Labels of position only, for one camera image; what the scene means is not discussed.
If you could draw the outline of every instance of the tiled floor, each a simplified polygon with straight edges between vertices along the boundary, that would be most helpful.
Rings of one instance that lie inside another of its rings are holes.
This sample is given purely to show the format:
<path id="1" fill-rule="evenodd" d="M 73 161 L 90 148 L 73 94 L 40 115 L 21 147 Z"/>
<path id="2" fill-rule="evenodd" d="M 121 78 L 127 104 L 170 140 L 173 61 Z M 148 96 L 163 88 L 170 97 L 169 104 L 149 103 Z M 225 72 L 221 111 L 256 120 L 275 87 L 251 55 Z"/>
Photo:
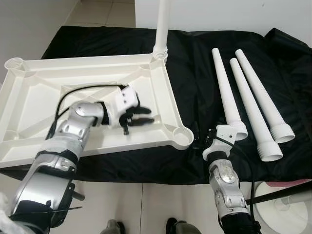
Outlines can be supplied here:
<path id="1" fill-rule="evenodd" d="M 12 198 L 19 181 L 0 174 L 0 192 Z M 51 234 L 99 234 L 109 219 L 124 222 L 127 234 L 165 234 L 170 217 L 186 220 L 202 234 L 222 234 L 210 185 L 160 185 L 76 181 L 84 201 L 73 200 L 65 222 Z M 250 184 L 241 183 L 247 196 Z"/>
<path id="2" fill-rule="evenodd" d="M 134 28 L 135 0 L 81 0 L 66 25 Z"/>

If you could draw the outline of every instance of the black tablecloth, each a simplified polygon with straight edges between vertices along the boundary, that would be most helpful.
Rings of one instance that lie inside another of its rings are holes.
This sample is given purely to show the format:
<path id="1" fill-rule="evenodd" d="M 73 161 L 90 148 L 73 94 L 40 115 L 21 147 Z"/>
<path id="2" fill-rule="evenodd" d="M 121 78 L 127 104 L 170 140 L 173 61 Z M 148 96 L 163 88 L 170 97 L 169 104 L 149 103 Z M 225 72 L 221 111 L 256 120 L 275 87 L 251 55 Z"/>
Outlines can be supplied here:
<path id="1" fill-rule="evenodd" d="M 60 28 L 43 59 L 151 53 L 156 31 L 132 28 Z M 182 32 L 168 35 L 167 71 L 184 125 L 203 142 L 210 128 L 225 123 L 211 49 L 218 47 L 234 98 L 249 136 L 236 144 L 253 163 L 256 180 L 289 181 L 312 177 L 312 57 L 300 41 L 273 29 L 265 37 L 251 32 Z M 282 159 L 262 162 L 229 60 L 242 49 L 292 127 L 296 138 L 280 144 Z M 110 182 L 199 184 L 208 182 L 202 150 L 157 147 L 80 159 L 77 179 Z M 232 150 L 230 159 L 242 181 L 250 181 L 246 160 Z M 29 166 L 1 169 L 23 178 Z"/>

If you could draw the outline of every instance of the black cable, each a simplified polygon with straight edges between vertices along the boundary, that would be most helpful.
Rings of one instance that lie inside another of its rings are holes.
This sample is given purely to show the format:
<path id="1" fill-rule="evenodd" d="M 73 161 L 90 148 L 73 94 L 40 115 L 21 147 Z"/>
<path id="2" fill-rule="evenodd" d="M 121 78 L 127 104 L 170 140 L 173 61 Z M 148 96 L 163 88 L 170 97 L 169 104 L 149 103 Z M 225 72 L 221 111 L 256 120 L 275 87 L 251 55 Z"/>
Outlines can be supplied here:
<path id="1" fill-rule="evenodd" d="M 64 101 L 64 99 L 71 93 L 73 92 L 77 92 L 77 91 L 80 91 L 80 90 L 83 90 L 83 89 L 90 89 L 90 88 L 100 88 L 100 87 L 119 87 L 120 89 L 123 89 L 125 88 L 126 86 L 123 85 L 123 84 L 97 84 L 97 85 L 90 85 L 90 86 L 83 86 L 83 87 L 79 87 L 79 88 L 76 88 L 76 89 L 73 89 L 69 92 L 67 92 L 66 94 L 64 94 L 62 96 L 62 98 L 59 100 L 58 102 L 58 106 L 57 106 L 57 109 L 55 111 L 55 117 L 54 117 L 54 121 L 49 129 L 49 132 L 46 136 L 46 140 L 47 139 L 50 139 L 51 137 L 54 136 L 54 133 L 55 133 L 55 130 L 56 130 L 56 127 L 57 127 L 57 122 L 58 122 L 58 119 L 66 112 L 68 111 L 69 108 L 66 108 L 60 115 L 59 115 L 59 110 L 60 110 L 60 106 L 62 104 L 62 102 Z"/>
<path id="2" fill-rule="evenodd" d="M 58 116 L 58 119 L 63 115 L 63 114 L 65 114 L 67 111 L 69 110 L 69 107 L 67 107 L 62 113 L 60 113 L 60 115 Z M 51 138 L 52 137 L 52 126 L 53 125 L 51 125 L 51 127 L 50 127 L 50 129 L 49 129 L 49 131 L 48 131 L 48 134 L 47 134 L 47 136 L 46 136 L 46 140 L 47 139 L 49 139 L 49 138 Z"/>
<path id="3" fill-rule="evenodd" d="M 12 218 L 12 217 L 14 217 L 14 216 L 18 216 L 18 215 L 34 215 L 34 214 L 50 214 L 50 213 L 58 213 L 58 212 L 65 212 L 65 211 L 76 210 L 76 209 L 80 209 L 80 208 L 82 208 L 82 206 L 72 207 L 72 208 L 68 208 L 68 209 L 64 209 L 64 210 L 55 210 L 55 211 L 28 212 L 28 213 L 16 213 L 16 214 L 10 215 L 10 216 L 9 216 L 9 218 Z"/>
<path id="4" fill-rule="evenodd" d="M 251 175 L 252 175 L 252 188 L 251 188 L 251 193 L 250 193 L 250 215 L 252 217 L 252 220 L 253 222 L 255 221 L 254 219 L 254 171 L 253 171 L 253 168 L 251 166 L 251 162 L 250 162 L 250 159 L 248 158 L 248 156 L 242 151 L 242 149 L 230 142 L 228 142 L 227 140 L 224 140 L 222 138 L 219 138 L 217 136 L 214 136 L 215 139 L 219 140 L 219 141 L 222 141 L 230 146 L 232 146 L 234 149 L 238 150 L 240 153 L 242 153 L 242 155 L 245 157 L 246 161 L 247 161 L 247 164 L 250 168 L 250 171 L 251 171 Z"/>

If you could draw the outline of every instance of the white tapered tube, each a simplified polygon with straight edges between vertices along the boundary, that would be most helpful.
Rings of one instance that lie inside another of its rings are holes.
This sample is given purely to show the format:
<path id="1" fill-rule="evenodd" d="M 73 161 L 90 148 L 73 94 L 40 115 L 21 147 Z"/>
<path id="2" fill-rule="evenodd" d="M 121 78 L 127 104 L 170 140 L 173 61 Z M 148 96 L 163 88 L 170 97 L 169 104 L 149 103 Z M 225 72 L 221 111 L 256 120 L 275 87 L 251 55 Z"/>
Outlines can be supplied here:
<path id="1" fill-rule="evenodd" d="M 272 99 L 262 85 L 259 77 L 250 65 L 242 50 L 236 50 L 236 57 L 246 75 L 246 78 L 256 96 L 259 105 L 267 119 L 271 134 L 277 143 L 283 143 L 294 139 L 292 128 L 285 123 L 283 117 L 274 105 Z"/>
<path id="2" fill-rule="evenodd" d="M 248 136 L 245 124 L 241 121 L 239 112 L 233 97 L 228 77 L 222 62 L 218 48 L 212 49 L 216 76 L 227 124 L 237 129 L 236 140 L 243 140 Z"/>
<path id="3" fill-rule="evenodd" d="M 159 1 L 156 41 L 153 49 L 153 57 L 158 60 L 166 59 L 168 56 L 167 36 L 169 27 L 170 2 L 171 0 Z"/>
<path id="4" fill-rule="evenodd" d="M 270 134 L 237 59 L 231 59 L 230 64 L 248 115 L 249 122 L 252 126 L 255 139 L 258 143 L 257 149 L 261 160 L 268 162 L 280 159 L 283 156 L 283 153 Z"/>

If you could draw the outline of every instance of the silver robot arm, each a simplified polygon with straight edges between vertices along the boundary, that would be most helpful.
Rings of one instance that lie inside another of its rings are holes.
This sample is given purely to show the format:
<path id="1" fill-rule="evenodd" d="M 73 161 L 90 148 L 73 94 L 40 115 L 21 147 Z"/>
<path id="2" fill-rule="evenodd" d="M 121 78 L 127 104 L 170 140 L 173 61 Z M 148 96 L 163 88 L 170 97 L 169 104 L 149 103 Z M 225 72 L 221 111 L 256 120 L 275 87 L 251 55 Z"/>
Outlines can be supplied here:
<path id="1" fill-rule="evenodd" d="M 239 178 L 228 160 L 236 138 L 236 128 L 218 125 L 213 142 L 204 150 L 208 162 L 209 183 L 225 234 L 257 234 L 260 225 L 253 220 L 239 186 Z"/>
<path id="2" fill-rule="evenodd" d="M 79 101 L 71 105 L 68 119 L 52 138 L 44 141 L 21 182 L 12 203 L 11 220 L 30 234 L 47 234 L 50 228 L 61 225 L 74 196 L 72 179 L 90 128 L 120 124 L 124 134 L 128 134 L 128 125 L 154 121 L 132 119 L 133 114 L 150 112 L 140 107 L 137 94 L 129 86 L 122 89 L 112 103 Z"/>

